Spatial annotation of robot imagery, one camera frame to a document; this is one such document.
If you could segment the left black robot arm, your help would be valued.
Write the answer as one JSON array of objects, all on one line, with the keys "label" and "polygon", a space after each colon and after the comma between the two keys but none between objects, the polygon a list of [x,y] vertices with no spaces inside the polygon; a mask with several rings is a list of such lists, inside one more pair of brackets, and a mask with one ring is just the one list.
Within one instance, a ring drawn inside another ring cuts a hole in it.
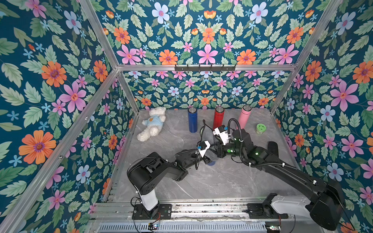
[{"label": "left black robot arm", "polygon": [[174,181],[181,181],[188,175],[188,169],[199,168],[199,164],[206,165],[213,161],[207,156],[201,156],[197,149],[183,150],[175,155],[174,161],[162,158],[157,152],[135,161],[127,170],[127,177],[135,187],[142,207],[147,212],[158,209],[159,200],[155,194],[155,187],[165,177]]}]

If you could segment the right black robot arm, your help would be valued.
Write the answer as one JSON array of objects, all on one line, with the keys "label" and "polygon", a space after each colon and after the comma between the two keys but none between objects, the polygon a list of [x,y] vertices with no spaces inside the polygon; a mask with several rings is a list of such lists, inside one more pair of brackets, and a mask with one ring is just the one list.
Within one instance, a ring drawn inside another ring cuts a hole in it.
[{"label": "right black robot arm", "polygon": [[279,158],[276,142],[270,141],[267,148],[256,146],[244,129],[231,131],[220,126],[214,129],[214,137],[218,140],[219,157],[238,157],[244,165],[281,179],[306,199],[302,204],[296,197],[270,194],[267,201],[276,213],[306,216],[324,229],[337,229],[346,207],[339,182],[326,182],[289,165]]}]

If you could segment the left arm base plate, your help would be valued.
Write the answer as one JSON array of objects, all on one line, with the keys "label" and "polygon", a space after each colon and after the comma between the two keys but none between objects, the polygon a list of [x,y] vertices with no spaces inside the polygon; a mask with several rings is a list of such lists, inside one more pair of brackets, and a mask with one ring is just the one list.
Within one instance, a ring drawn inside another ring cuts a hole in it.
[{"label": "left arm base plate", "polygon": [[132,220],[157,220],[171,219],[172,205],[158,204],[154,209],[148,211],[142,204],[136,204],[134,207]]}]

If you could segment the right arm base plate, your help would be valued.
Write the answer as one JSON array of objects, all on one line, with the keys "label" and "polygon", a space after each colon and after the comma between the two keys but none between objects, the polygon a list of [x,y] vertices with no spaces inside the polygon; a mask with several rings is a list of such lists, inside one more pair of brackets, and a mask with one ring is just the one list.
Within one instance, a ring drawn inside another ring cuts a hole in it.
[{"label": "right arm base plate", "polygon": [[288,214],[277,213],[270,205],[248,203],[245,211],[251,219],[288,219]]}]

